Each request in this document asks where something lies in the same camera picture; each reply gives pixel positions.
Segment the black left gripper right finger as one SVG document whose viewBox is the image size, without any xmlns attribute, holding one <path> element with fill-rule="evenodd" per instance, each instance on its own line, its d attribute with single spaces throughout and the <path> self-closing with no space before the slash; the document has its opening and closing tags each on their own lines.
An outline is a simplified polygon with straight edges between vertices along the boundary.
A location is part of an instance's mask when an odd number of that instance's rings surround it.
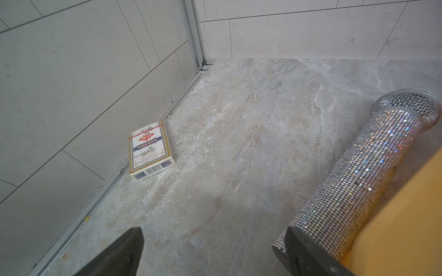
<svg viewBox="0 0 442 276">
<path fill-rule="evenodd" d="M 288 227 L 284 238 L 284 266 L 293 276 L 351 276 L 337 259 L 297 227 Z"/>
</svg>

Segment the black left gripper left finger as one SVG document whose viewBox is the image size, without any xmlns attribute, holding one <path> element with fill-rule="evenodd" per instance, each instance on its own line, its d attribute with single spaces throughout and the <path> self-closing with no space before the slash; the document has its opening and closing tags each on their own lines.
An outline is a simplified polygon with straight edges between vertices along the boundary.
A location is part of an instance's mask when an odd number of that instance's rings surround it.
<svg viewBox="0 0 442 276">
<path fill-rule="evenodd" d="M 143 246 L 142 229 L 132 227 L 75 273 L 75 276 L 135 276 Z"/>
</svg>

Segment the yellow plastic storage box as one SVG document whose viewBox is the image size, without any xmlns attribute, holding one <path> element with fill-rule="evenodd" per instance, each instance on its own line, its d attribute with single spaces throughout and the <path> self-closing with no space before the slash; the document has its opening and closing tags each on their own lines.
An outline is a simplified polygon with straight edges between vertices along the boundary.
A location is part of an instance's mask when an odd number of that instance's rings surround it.
<svg viewBox="0 0 442 276">
<path fill-rule="evenodd" d="M 356 276 L 441 275 L 440 151 L 365 226 L 341 263 Z"/>
</svg>

